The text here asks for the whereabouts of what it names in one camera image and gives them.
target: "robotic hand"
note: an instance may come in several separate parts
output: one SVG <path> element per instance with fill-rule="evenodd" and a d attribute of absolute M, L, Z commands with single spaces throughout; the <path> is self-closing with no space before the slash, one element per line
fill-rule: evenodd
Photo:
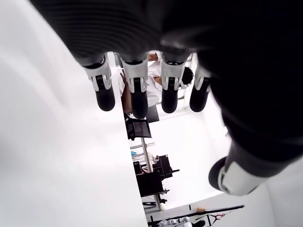
<path fill-rule="evenodd" d="M 287 1 L 31 2 L 84 67 L 104 111 L 115 105 L 108 51 L 123 60 L 137 118 L 147 113 L 146 53 L 163 53 L 167 113 L 176 109 L 184 62 L 198 54 L 190 107 L 202 111 L 211 87 L 232 138 L 210 171 L 214 188 L 246 195 L 302 156 L 303 32 Z"/>

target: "white surface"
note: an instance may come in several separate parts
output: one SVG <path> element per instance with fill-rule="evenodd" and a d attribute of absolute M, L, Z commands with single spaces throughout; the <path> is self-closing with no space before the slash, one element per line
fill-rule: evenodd
<path fill-rule="evenodd" d="M 303 159 L 267 181 L 277 227 L 301 227 Z"/>
<path fill-rule="evenodd" d="M 154 156 L 167 154 L 172 169 L 180 169 L 162 181 L 163 188 L 170 189 L 161 196 L 168 200 L 168 209 L 221 193 L 208 182 L 218 157 L 205 128 L 201 114 L 192 112 L 150 124 L 152 139 L 146 143 L 156 145 L 147 150 Z"/>
<path fill-rule="evenodd" d="M 235 210 L 226 215 L 220 221 L 214 223 L 215 227 L 275 227 L 275 220 L 270 204 L 270 199 L 265 184 L 261 185 L 254 192 L 247 196 L 237 197 L 228 194 L 220 194 L 212 198 L 191 203 L 192 211 L 189 206 L 182 206 L 175 209 L 153 213 L 154 220 L 171 218 L 188 213 L 194 213 L 197 208 L 219 209 L 245 205 L 245 208 Z"/>
<path fill-rule="evenodd" d="M 146 226 L 116 72 L 106 113 L 28 2 L 1 1 L 0 18 L 0 226 Z"/>

